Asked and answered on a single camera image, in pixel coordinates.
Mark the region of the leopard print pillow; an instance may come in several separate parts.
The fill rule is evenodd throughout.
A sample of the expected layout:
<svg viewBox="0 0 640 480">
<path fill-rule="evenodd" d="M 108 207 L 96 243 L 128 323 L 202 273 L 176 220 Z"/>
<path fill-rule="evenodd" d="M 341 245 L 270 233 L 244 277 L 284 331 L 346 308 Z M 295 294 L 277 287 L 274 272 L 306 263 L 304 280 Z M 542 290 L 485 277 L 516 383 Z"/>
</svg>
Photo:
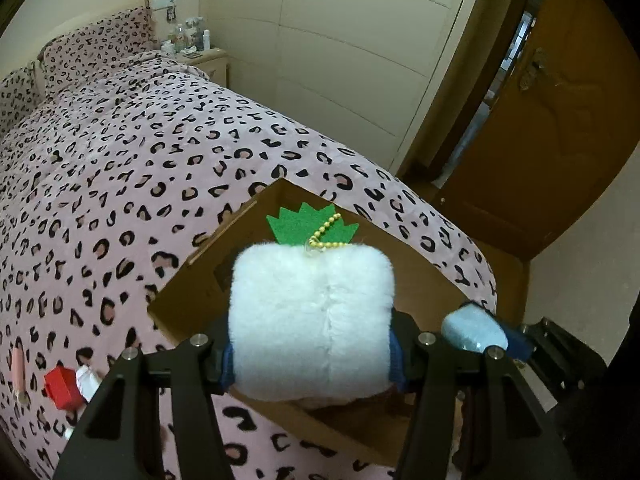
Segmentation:
<svg viewBox="0 0 640 480">
<path fill-rule="evenodd" d="M 38 60 L 43 93 L 54 96 L 100 70 L 114 70 L 131 55 L 154 48 L 152 11 L 125 9 L 50 40 Z"/>
<path fill-rule="evenodd" d="M 27 117 L 40 101 L 34 62 L 8 73 L 0 84 L 0 133 L 2 136 Z"/>
</svg>

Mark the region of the left leopard print pillow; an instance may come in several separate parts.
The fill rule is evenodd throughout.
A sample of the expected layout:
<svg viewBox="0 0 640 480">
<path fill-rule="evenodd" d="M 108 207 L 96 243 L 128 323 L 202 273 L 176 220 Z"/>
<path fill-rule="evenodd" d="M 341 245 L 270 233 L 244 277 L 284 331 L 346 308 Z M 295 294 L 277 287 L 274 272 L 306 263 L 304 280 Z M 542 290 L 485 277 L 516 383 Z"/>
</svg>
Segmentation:
<svg viewBox="0 0 640 480">
<path fill-rule="evenodd" d="M 8 73 L 0 84 L 0 133 L 2 136 L 27 117 L 40 101 L 34 62 Z"/>
</svg>

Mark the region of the beige bedside table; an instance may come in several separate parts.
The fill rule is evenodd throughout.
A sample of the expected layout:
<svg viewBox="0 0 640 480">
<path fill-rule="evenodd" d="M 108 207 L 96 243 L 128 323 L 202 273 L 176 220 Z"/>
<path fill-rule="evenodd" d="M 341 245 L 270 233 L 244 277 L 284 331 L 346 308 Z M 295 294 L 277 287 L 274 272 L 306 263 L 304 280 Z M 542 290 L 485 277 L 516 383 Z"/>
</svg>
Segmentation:
<svg viewBox="0 0 640 480">
<path fill-rule="evenodd" d="M 198 68 L 215 84 L 228 87 L 229 57 L 224 49 L 211 48 L 189 55 L 178 54 L 177 61 Z"/>
</svg>

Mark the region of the red small box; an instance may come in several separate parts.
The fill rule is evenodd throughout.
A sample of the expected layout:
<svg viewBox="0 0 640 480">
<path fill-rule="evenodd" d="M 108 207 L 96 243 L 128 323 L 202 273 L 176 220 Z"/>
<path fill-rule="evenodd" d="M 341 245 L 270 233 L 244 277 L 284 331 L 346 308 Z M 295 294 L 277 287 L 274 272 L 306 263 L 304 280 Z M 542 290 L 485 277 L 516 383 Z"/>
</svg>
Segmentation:
<svg viewBox="0 0 640 480">
<path fill-rule="evenodd" d="M 44 375 L 44 390 L 55 407 L 61 411 L 77 410 L 84 404 L 76 382 L 76 373 L 70 368 L 57 366 Z"/>
</svg>

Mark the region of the white wardrobe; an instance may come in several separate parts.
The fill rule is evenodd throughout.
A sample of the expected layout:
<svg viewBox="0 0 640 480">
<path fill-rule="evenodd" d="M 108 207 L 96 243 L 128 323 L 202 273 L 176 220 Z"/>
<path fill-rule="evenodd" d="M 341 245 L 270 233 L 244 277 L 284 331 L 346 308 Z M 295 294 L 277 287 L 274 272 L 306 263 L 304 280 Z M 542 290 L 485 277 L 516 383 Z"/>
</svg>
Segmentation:
<svg viewBox="0 0 640 480">
<path fill-rule="evenodd" d="M 232 90 L 397 170 L 475 0 L 201 0 Z"/>
</svg>

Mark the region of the pink pen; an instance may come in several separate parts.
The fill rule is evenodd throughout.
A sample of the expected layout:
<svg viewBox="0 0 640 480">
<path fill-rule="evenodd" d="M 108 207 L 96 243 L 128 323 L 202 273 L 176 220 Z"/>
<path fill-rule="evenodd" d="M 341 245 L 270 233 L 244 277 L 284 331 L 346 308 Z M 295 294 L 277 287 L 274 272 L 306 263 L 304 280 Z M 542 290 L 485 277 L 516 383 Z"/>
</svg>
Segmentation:
<svg viewBox="0 0 640 480">
<path fill-rule="evenodd" d="M 15 399 L 21 405 L 26 404 L 25 357 L 23 349 L 17 346 L 12 351 L 12 379 Z"/>
</svg>

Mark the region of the wall power socket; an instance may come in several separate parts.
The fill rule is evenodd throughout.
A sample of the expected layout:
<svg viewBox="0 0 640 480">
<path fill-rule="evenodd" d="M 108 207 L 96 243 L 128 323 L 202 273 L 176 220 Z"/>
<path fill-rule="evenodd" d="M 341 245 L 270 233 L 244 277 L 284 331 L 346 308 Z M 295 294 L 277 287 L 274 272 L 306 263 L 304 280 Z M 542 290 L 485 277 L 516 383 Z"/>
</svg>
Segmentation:
<svg viewBox="0 0 640 480">
<path fill-rule="evenodd" d="M 168 10 L 176 6 L 177 0 L 151 0 L 151 9 L 153 11 Z"/>
</svg>

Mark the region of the bottles on bedside table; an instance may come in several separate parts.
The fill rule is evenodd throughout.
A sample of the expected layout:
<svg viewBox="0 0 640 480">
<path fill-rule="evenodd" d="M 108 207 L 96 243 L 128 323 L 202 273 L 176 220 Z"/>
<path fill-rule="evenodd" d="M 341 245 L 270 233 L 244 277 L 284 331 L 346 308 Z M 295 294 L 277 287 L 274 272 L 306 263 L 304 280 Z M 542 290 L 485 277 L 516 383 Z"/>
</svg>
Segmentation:
<svg viewBox="0 0 640 480">
<path fill-rule="evenodd" d="M 192 16 L 175 24 L 167 38 L 160 43 L 160 50 L 170 55 L 194 58 L 213 47 L 210 30 L 201 16 Z"/>
</svg>

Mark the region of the white cream tube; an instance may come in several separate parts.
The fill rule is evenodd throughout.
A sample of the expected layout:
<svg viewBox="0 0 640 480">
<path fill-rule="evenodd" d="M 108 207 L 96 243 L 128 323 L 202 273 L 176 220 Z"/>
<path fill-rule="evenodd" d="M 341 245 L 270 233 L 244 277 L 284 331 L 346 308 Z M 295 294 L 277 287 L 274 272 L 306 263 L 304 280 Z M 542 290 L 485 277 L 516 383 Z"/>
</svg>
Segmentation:
<svg viewBox="0 0 640 480">
<path fill-rule="evenodd" d="M 101 382 L 101 376 L 88 365 L 83 365 L 76 370 L 76 386 L 86 403 L 92 400 L 99 390 Z"/>
</svg>

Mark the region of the right leopard print pillow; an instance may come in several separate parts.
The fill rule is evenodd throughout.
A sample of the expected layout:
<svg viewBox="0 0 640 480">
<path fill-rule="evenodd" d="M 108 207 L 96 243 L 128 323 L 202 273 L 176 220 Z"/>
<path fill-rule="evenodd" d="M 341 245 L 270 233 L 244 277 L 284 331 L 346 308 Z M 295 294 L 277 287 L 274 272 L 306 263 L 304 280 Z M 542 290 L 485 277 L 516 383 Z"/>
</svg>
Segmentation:
<svg viewBox="0 0 640 480">
<path fill-rule="evenodd" d="M 43 93 L 54 96 L 100 70 L 114 70 L 131 55 L 154 48 L 152 11 L 125 9 L 50 40 L 38 60 Z"/>
</svg>

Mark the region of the light blue plush item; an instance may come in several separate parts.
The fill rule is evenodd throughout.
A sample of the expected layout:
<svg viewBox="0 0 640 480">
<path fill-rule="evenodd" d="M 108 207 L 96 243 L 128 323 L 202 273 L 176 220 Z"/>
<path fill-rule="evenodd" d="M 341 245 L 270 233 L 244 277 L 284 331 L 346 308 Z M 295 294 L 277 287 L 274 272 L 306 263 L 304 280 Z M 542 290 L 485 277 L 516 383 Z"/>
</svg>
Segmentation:
<svg viewBox="0 0 640 480">
<path fill-rule="evenodd" d="M 442 336 L 454 348 L 483 353 L 489 347 L 506 350 L 508 338 L 497 321 L 482 307 L 470 302 L 442 320 Z"/>
</svg>

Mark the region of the white radish plush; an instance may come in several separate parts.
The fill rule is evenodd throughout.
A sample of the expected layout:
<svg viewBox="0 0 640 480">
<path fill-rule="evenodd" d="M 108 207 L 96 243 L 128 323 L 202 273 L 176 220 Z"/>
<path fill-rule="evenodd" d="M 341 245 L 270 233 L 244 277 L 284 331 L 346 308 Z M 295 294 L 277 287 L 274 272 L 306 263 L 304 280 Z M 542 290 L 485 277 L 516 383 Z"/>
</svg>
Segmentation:
<svg viewBox="0 0 640 480">
<path fill-rule="evenodd" d="M 332 205 L 267 222 L 274 239 L 233 265 L 224 385 L 268 402 L 350 402 L 401 385 L 390 259 L 354 243 L 358 226 Z"/>
</svg>

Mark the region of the brown wooden door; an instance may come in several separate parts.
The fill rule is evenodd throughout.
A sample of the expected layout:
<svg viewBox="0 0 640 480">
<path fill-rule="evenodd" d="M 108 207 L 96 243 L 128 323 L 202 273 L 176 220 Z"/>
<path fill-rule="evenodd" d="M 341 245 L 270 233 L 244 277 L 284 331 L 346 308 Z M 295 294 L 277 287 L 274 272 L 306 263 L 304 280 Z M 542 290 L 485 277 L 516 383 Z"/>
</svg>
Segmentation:
<svg viewBox="0 0 640 480">
<path fill-rule="evenodd" d="M 639 57 L 603 0 L 542 0 L 486 122 L 437 195 L 474 238 L 530 260 L 639 141 Z"/>
</svg>

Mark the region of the pink leopard print blanket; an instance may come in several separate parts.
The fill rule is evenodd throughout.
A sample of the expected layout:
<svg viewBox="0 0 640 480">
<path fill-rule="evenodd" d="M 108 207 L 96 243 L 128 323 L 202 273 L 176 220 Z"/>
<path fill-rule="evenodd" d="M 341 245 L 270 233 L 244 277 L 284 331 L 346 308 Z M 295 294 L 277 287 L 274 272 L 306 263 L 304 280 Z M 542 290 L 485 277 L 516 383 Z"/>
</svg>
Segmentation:
<svg viewBox="0 0 640 480">
<path fill-rule="evenodd" d="M 43 100 L 1 139 L 1 431 L 37 478 L 52 477 L 77 420 L 55 408 L 44 375 L 165 349 L 148 304 L 224 218 L 282 178 L 403 240 L 495 309 L 480 248 L 383 168 L 192 67 L 130 56 Z"/>
</svg>

